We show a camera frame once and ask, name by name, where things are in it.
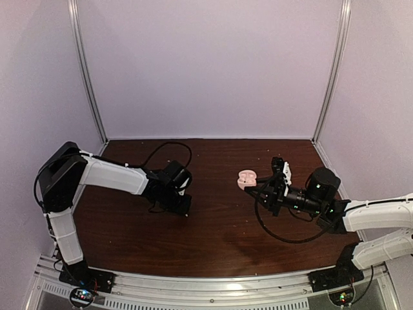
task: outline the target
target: black mounting bracket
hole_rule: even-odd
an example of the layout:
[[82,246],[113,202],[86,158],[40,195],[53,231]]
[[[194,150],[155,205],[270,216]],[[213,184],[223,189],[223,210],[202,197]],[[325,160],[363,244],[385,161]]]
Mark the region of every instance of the black mounting bracket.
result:
[[362,281],[364,274],[352,263],[357,243],[347,245],[333,268],[313,271],[308,275],[313,292],[325,291]]
[[[102,271],[97,269],[88,268],[88,274],[92,279],[96,279],[97,291],[103,293],[111,293],[112,286],[114,283],[115,274],[108,271]],[[73,286],[79,286],[79,282],[75,281],[65,270],[62,269],[59,275],[59,281],[63,283],[68,283]],[[91,281],[90,283],[83,285],[84,288],[94,291],[95,282]]]

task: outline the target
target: white wall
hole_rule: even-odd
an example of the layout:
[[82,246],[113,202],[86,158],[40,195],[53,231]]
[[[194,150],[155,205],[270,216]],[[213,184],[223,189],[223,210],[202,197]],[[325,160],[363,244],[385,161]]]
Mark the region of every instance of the white wall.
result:
[[310,138],[340,0],[89,0],[79,15],[110,138]]
[[65,141],[98,151],[65,0],[0,4],[0,308],[21,309],[52,241],[32,194]]
[[[413,2],[352,2],[339,79],[321,145],[352,199],[413,192]],[[369,238],[383,232],[367,232]],[[412,257],[388,264],[403,309]]]

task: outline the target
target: white robotic arm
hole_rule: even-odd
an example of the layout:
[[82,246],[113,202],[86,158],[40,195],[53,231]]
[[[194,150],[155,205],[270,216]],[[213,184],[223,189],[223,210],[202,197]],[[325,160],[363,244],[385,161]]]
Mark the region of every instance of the white robotic arm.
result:
[[[291,172],[282,158],[272,159],[273,175],[256,179],[251,170],[239,173],[238,185],[255,198],[256,216],[262,228],[272,237],[288,243],[305,243],[324,233],[345,234],[350,231],[374,228],[401,228],[376,240],[360,242],[346,247],[336,265],[336,270],[316,271],[310,275],[313,290],[319,291],[329,285],[337,287],[348,281],[348,275],[363,278],[362,269],[380,264],[403,255],[413,254],[413,193],[399,198],[376,201],[337,200],[336,194],[341,180],[327,168],[316,169],[306,182],[304,189],[291,187]],[[323,230],[304,240],[287,240],[265,226],[258,205],[277,216],[282,207],[292,211],[308,213],[318,217],[317,224]]]
[[[101,282],[103,273],[92,274],[79,240],[72,216],[72,201],[79,185],[95,185],[140,195],[151,202],[159,202],[166,211],[187,216],[191,196],[185,194],[192,175],[177,161],[163,170],[151,171],[144,166],[130,166],[83,152],[73,142],[65,143],[40,169],[34,194],[49,223],[50,234],[62,256],[66,276],[61,280],[87,286],[92,278]],[[43,201],[37,199],[39,182]],[[110,290],[111,285],[101,285]]]
[[352,201],[345,210],[343,223],[347,231],[403,227],[381,238],[359,243],[352,259],[358,269],[413,254],[413,193],[391,200]]

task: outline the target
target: wooden table surface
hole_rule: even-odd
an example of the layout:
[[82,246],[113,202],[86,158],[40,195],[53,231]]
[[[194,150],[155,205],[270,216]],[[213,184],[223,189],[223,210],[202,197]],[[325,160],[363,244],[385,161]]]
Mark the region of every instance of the wooden table surface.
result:
[[[193,150],[189,166],[194,180],[188,218],[148,212],[150,203],[126,192],[88,186],[74,217],[89,265],[161,276],[244,276],[334,265],[356,234],[325,234],[306,244],[287,244],[267,235],[254,216],[254,200],[236,183],[243,169],[271,175],[272,156],[290,164],[292,182],[303,187],[322,166],[311,142],[304,140],[181,140]],[[111,141],[104,156],[141,163],[164,140]],[[171,145],[148,164],[164,168],[168,160],[185,163],[186,150]],[[261,209],[266,226],[290,239],[319,232],[315,221],[294,219],[286,209],[278,217]]]

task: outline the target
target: pink object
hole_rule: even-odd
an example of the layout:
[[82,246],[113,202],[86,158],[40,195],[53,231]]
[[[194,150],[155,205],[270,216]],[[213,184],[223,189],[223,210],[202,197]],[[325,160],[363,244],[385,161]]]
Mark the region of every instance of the pink object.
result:
[[252,170],[242,170],[239,172],[238,176],[238,186],[242,190],[244,190],[246,186],[257,185],[257,174]]

